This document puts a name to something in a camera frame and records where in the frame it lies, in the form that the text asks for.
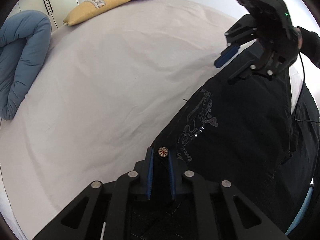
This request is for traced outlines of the right hand black sleeve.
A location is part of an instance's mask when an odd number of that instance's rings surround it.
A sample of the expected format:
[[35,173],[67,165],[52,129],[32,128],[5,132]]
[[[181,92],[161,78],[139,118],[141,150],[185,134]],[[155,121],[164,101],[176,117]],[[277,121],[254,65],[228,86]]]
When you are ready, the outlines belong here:
[[309,58],[317,67],[320,67],[320,39],[319,35],[313,31],[308,31],[300,26],[297,27],[301,32],[302,45],[300,51]]

